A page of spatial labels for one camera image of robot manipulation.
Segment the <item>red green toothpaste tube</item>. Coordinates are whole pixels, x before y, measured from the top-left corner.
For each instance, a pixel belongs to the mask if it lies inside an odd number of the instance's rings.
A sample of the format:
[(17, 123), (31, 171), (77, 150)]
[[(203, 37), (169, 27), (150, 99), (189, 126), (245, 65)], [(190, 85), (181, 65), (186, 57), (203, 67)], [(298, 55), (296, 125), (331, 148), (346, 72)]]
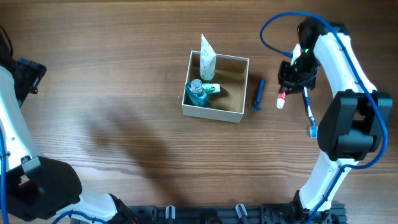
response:
[(280, 110), (284, 107), (285, 97), (286, 97), (286, 94), (284, 91), (280, 92), (278, 95), (276, 107)]

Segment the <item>blue disposable razor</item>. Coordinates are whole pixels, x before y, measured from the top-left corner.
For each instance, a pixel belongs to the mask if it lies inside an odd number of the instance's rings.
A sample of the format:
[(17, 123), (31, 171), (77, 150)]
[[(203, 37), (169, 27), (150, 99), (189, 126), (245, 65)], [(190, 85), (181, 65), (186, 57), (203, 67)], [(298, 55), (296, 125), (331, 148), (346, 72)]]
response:
[(249, 107), (251, 109), (262, 110), (262, 108), (260, 107), (260, 102), (262, 100), (262, 93), (264, 91), (264, 85), (265, 85), (265, 79), (262, 78), (260, 83), (259, 83), (259, 88), (258, 88), (258, 91), (257, 91), (256, 99), (255, 99), (255, 101), (254, 101), (254, 103), (252, 105), (249, 105)]

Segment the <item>blue white toothbrush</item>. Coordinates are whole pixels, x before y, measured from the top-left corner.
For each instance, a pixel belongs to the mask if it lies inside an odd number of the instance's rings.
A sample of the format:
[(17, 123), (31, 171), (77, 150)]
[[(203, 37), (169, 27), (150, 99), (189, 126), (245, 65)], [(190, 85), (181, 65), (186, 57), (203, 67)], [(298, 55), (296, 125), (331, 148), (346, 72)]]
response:
[(310, 100), (308, 97), (308, 90), (306, 87), (303, 88), (303, 98), (304, 98), (305, 106), (307, 108), (308, 118), (311, 122), (311, 125), (309, 128), (310, 137), (317, 138), (318, 137), (318, 126), (317, 126), (315, 117), (313, 116), (313, 113), (312, 113), (312, 109), (310, 106)]

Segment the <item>green white soap packet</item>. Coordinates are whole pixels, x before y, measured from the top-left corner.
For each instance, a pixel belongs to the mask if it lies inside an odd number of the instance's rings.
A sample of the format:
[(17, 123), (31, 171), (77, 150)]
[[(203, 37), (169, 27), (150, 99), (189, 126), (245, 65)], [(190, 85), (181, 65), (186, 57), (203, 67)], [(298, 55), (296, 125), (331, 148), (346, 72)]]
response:
[(221, 85), (218, 83), (203, 83), (202, 87), (208, 94), (221, 92)]

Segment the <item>white leaf-print lotion tube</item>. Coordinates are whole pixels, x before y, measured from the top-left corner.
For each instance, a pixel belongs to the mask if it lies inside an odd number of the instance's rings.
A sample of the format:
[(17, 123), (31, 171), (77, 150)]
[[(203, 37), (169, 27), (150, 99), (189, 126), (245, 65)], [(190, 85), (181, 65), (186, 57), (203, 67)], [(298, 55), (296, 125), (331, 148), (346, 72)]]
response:
[(210, 81), (215, 76), (216, 53), (205, 36), (201, 35), (200, 50), (200, 76), (205, 81)]

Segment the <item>teal mouthwash bottle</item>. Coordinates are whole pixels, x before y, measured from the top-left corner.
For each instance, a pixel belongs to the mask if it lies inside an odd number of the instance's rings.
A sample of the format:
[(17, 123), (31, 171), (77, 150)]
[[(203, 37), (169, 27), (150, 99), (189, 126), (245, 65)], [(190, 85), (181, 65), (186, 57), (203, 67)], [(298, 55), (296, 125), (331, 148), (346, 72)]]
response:
[(193, 106), (202, 108), (208, 107), (209, 96), (203, 89), (203, 83), (199, 79), (194, 79), (185, 85), (185, 91), (188, 94), (190, 102)]

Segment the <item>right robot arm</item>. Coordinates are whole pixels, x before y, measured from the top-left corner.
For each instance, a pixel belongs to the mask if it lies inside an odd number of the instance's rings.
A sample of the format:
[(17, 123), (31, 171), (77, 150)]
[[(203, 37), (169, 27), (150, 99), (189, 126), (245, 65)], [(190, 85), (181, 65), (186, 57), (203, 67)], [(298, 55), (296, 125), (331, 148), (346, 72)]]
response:
[(277, 107), (283, 107), (288, 94), (314, 89), (319, 68), (333, 94), (317, 127), (317, 163), (294, 197), (295, 220), (310, 223), (330, 213), (331, 200), (349, 171), (367, 169), (384, 154), (392, 98), (365, 76), (344, 24), (307, 16), (297, 33), (291, 61), (280, 65)]

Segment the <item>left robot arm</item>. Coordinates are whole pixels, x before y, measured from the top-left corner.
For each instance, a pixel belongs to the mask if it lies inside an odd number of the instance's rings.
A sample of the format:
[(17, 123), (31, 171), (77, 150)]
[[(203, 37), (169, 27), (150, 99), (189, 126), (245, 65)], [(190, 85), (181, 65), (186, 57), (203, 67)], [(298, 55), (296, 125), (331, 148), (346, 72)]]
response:
[(35, 145), (22, 115), (28, 94), (36, 94), (46, 66), (13, 58), (14, 49), (1, 29), (1, 216), (26, 222), (137, 223), (133, 211), (112, 194), (84, 188), (73, 167), (45, 157)]

